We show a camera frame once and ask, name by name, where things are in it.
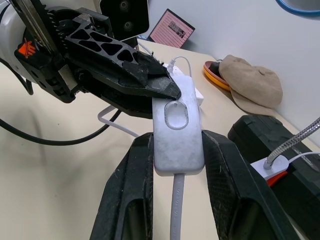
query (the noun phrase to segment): black case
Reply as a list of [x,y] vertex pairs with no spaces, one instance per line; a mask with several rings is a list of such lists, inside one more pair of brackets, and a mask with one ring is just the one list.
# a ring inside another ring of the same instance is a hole
[[[231,128],[228,138],[249,162],[267,157],[276,147],[293,136],[283,124],[271,116],[245,115]],[[303,143],[295,146],[300,152],[312,152]],[[297,154],[289,149],[283,153],[291,159]],[[320,168],[320,157],[307,158]],[[310,240],[320,239],[320,173],[301,158],[290,164],[288,175],[281,178],[272,190],[286,213],[297,223]]]

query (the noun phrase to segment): table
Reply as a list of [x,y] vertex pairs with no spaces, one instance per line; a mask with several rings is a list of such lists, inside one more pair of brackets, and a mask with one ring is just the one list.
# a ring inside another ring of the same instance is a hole
[[[143,43],[160,61],[176,56],[189,59],[197,89],[203,94],[202,128],[227,135],[245,113],[225,91],[211,84],[203,74],[205,54],[157,43]],[[187,75],[188,65],[176,65]],[[15,76],[0,66],[0,118],[34,136],[50,140],[77,139],[103,124],[97,114],[108,106],[87,93],[65,104],[37,85],[29,96]],[[279,114],[292,133],[298,131]],[[138,134],[151,132],[152,121],[124,113],[117,123]],[[110,127],[93,140],[74,146],[46,146],[19,138],[0,128],[0,239],[88,240],[105,184],[125,156],[134,138]],[[319,149],[309,140],[305,144]],[[153,239],[168,240],[173,177],[154,174]],[[185,179],[182,212],[182,240],[217,240],[205,171]]]

